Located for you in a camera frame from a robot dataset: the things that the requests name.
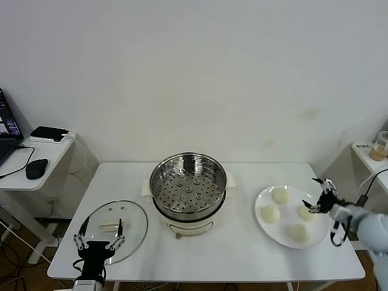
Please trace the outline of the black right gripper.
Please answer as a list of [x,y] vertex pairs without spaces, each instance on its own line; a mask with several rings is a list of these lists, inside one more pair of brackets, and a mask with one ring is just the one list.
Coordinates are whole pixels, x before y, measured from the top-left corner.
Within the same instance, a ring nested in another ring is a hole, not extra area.
[[339,199],[337,197],[338,191],[333,182],[329,179],[312,179],[321,186],[323,192],[316,205],[312,205],[305,200],[302,200],[302,202],[304,206],[308,208],[310,213],[328,213],[335,204],[339,203]]

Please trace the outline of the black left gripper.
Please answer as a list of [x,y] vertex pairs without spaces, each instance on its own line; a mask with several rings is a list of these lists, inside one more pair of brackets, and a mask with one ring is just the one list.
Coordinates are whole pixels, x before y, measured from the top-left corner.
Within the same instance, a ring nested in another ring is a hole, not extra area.
[[73,242],[78,249],[78,256],[83,260],[82,275],[102,275],[104,263],[111,257],[111,250],[120,248],[125,242],[122,219],[119,219],[117,236],[114,242],[89,241],[86,248],[84,238],[89,220],[90,217],[86,217],[78,233],[73,235]]

